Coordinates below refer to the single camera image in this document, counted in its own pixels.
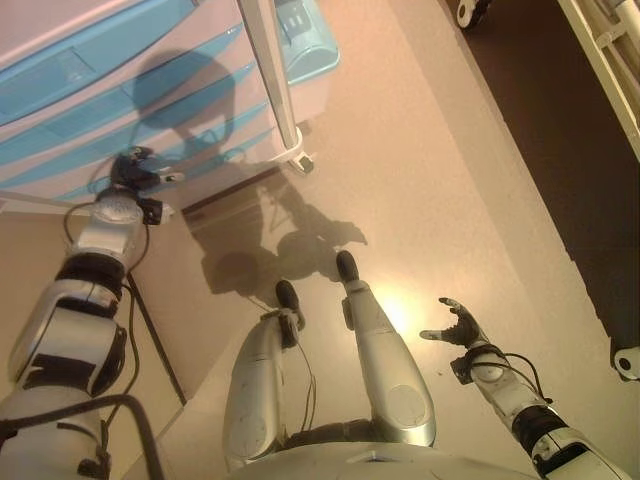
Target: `dark floor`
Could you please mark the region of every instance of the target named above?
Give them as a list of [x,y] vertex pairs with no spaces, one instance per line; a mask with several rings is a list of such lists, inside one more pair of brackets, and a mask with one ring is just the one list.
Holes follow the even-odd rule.
[[639,344],[639,163],[560,6],[495,0],[465,37],[609,336]]

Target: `blue drawer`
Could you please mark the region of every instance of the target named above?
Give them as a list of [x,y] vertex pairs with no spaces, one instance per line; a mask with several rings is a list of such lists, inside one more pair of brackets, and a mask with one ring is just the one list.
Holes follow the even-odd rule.
[[15,188],[26,183],[69,172],[107,158],[131,145],[144,141],[163,129],[175,128],[224,96],[232,94],[255,67],[251,63],[217,82],[193,92],[176,102],[154,111],[147,117],[124,125],[69,152],[0,181],[0,189]]
[[[184,142],[173,145],[172,147],[169,147],[161,152],[156,152],[154,159],[150,159],[145,162],[145,168],[151,171],[157,171],[164,167],[176,167],[176,165],[178,165],[181,161],[196,156],[206,149],[218,146],[218,140],[225,139],[231,132],[242,129],[258,115],[263,113],[266,108],[266,103],[257,105],[249,109],[248,111],[233,117],[227,122],[200,132],[198,135],[195,135],[192,138],[185,140]],[[180,169],[180,171],[183,172],[188,179],[198,177],[215,169],[221,163],[224,163],[228,158],[231,158],[233,155],[236,155],[240,151],[243,151],[243,149],[250,148],[256,143],[262,141],[262,139],[265,138],[270,131],[271,130],[261,133],[260,135],[258,135],[259,138],[252,138],[247,142],[241,143],[240,145],[227,150],[225,154],[216,155],[213,158],[206,160],[201,165],[190,167],[187,169]],[[95,195],[97,192],[104,190],[108,186],[109,177],[102,177],[91,182],[89,185],[83,185],[63,195],[59,195],[57,197],[57,200],[73,201],[78,197],[83,197],[85,195]]]
[[242,25],[236,25],[192,51],[0,142],[0,165],[64,144],[152,105],[208,65],[241,31]]
[[0,72],[0,125],[96,81],[180,23],[191,0],[145,0]]

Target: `black joint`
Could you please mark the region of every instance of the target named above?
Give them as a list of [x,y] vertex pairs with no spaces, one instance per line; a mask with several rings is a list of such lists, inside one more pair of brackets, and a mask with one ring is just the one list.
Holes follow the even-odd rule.
[[111,167],[111,184],[126,187],[134,192],[148,190],[160,185],[160,176],[140,168],[139,161],[153,151],[146,147],[133,147],[128,154],[120,154]]
[[547,474],[553,472],[556,468],[569,463],[571,460],[579,457],[587,450],[587,447],[581,443],[572,443],[553,455],[549,460],[544,460],[539,455],[536,455],[535,458],[533,458],[533,464],[535,465],[538,474],[542,478],[547,478]]
[[502,350],[495,345],[488,343],[486,345],[480,345],[479,347],[467,350],[464,357],[456,358],[451,362],[451,370],[453,370],[453,373],[462,385],[467,385],[473,382],[473,379],[471,378],[473,361],[478,358],[478,356],[486,353],[495,353],[500,358],[505,358]]
[[102,318],[113,318],[118,311],[118,304],[116,302],[111,302],[108,307],[103,307],[78,298],[63,298],[56,303],[56,306]]
[[142,209],[142,223],[145,225],[160,225],[162,221],[162,202],[152,198],[138,199],[138,206]]
[[289,308],[294,312],[300,308],[298,294],[293,288],[293,285],[291,285],[287,280],[280,280],[276,284],[276,297],[278,298],[278,303],[282,308]]
[[353,255],[347,250],[338,252],[336,255],[336,266],[338,267],[338,273],[340,274],[342,283],[349,283],[360,279],[356,261]]
[[83,280],[97,283],[113,292],[120,300],[125,270],[115,258],[100,253],[81,253],[65,260],[56,280]]
[[522,448],[531,456],[533,447],[540,438],[566,426],[567,424],[549,408],[532,406],[518,414],[511,429]]
[[631,362],[629,360],[627,360],[626,358],[622,357],[618,360],[618,363],[620,364],[620,368],[622,368],[623,370],[631,370]]
[[282,348],[293,348],[298,345],[298,329],[291,323],[289,316],[285,314],[278,315],[278,323],[280,324],[282,335]]
[[346,423],[331,423],[313,430],[293,434],[285,443],[284,449],[302,445],[315,445],[328,442],[381,442],[384,439],[377,433],[370,420],[360,419]]
[[131,200],[138,200],[138,195],[134,190],[131,190],[124,185],[111,185],[96,195],[96,202],[111,196],[128,197]]
[[102,370],[93,382],[90,392],[92,397],[102,395],[120,376],[124,366],[126,344],[127,331],[118,327]]
[[38,354],[23,388],[62,386],[87,391],[95,365],[75,358]]

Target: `humanoid robot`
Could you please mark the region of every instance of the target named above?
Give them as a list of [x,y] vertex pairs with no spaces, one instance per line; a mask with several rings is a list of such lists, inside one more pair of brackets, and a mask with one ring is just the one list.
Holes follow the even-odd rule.
[[[143,226],[162,223],[169,212],[140,193],[178,180],[143,170],[139,162],[149,154],[135,147],[116,159],[110,187],[98,195],[88,225],[16,342],[9,361],[15,388],[0,403],[2,479],[109,478],[108,435],[96,410],[109,405],[131,410],[149,477],[165,478],[141,405],[128,395],[102,395],[124,362],[126,333],[113,317],[123,279],[137,263],[135,242]],[[431,447],[433,402],[415,361],[360,280],[353,257],[343,251],[336,261],[372,418],[286,436],[281,358],[297,344],[305,320],[293,287],[282,281],[276,286],[282,308],[263,315],[233,368],[223,433],[229,478],[532,478]],[[542,478],[630,479],[516,375],[462,305],[441,301],[458,323],[421,336],[466,348],[451,364],[455,375],[476,384]]]

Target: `light blue container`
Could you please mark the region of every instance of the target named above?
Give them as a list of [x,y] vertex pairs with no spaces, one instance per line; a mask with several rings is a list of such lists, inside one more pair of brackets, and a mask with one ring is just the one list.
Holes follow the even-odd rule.
[[289,85],[338,66],[338,45],[314,0],[275,0]]
[[0,125],[102,78],[180,23],[191,0],[144,0],[0,71]]

